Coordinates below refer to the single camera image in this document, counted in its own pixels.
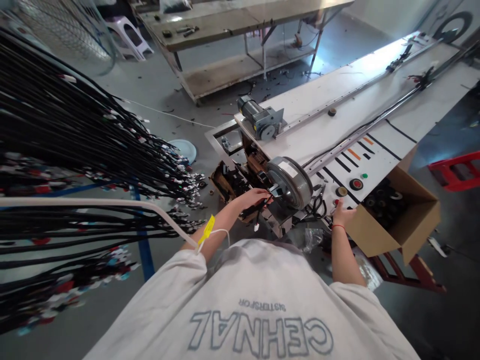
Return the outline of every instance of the orange stripe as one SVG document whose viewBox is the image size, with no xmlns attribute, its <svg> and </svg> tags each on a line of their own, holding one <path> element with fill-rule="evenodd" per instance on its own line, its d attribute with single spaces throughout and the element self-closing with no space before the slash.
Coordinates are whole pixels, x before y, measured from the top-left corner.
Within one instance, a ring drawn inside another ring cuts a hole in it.
<svg viewBox="0 0 480 360">
<path fill-rule="evenodd" d="M 361 160 L 360 156 L 358 156 L 358 155 L 355 153 L 355 151 L 353 151 L 352 149 L 348 149 L 348 152 L 349 152 L 350 154 L 352 154 L 354 157 L 356 157 L 358 160 Z"/>
</svg>

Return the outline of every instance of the hand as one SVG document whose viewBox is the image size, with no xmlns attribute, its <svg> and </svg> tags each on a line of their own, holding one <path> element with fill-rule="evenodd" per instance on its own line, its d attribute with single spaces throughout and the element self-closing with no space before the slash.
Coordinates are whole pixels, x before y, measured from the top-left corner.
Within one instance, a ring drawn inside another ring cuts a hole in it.
<svg viewBox="0 0 480 360">
<path fill-rule="evenodd" d="M 345 227 L 350 220 L 353 219 L 357 209 L 347 210 L 344 209 L 344 199 L 341 197 L 338 200 L 338 205 L 336 206 L 335 213 L 333 214 L 333 225 L 341 225 Z"/>
<path fill-rule="evenodd" d="M 271 194 L 265 189 L 253 188 L 244 193 L 243 195 L 237 197 L 232 202 L 235 202 L 235 204 L 238 205 L 240 211 L 243 211 L 253 205 L 260 204 L 260 202 L 268 199 L 270 196 Z"/>
</svg>

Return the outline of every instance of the red plastic stool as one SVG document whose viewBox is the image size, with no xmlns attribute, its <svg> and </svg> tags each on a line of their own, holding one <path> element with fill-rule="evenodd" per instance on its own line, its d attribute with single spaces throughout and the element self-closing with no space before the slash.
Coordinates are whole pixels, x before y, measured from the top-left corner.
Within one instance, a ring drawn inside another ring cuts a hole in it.
<svg viewBox="0 0 480 360">
<path fill-rule="evenodd" d="M 472 164 L 473 160 L 480 160 L 480 151 L 433 162 L 428 165 L 428 169 L 445 189 L 451 192 L 459 192 L 480 186 L 480 171 Z M 455 168 L 455 166 L 462 164 L 467 167 L 473 178 L 465 179 Z"/>
</svg>

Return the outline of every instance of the round metal drum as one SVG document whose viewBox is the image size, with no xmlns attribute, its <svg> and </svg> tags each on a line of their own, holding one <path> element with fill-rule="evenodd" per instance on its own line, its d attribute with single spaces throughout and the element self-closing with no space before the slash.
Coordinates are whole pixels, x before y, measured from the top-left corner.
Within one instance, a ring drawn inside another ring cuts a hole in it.
<svg viewBox="0 0 480 360">
<path fill-rule="evenodd" d="M 314 188 L 302 167 L 289 157 L 277 156 L 267 165 L 267 176 L 278 184 L 283 192 L 281 198 L 294 209 L 303 209 L 312 200 Z"/>
</svg>

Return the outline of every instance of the cardboard box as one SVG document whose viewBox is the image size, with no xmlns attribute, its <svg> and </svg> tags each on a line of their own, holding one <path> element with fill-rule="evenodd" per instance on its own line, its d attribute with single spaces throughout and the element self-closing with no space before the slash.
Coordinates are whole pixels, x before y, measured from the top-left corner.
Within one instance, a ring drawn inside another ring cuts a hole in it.
<svg viewBox="0 0 480 360">
<path fill-rule="evenodd" d="M 398 166 L 387 178 L 390 185 L 403 194 L 407 210 L 387 231 L 360 204 L 346 231 L 368 257 L 401 249 L 407 265 L 440 223 L 440 202 Z"/>
</svg>

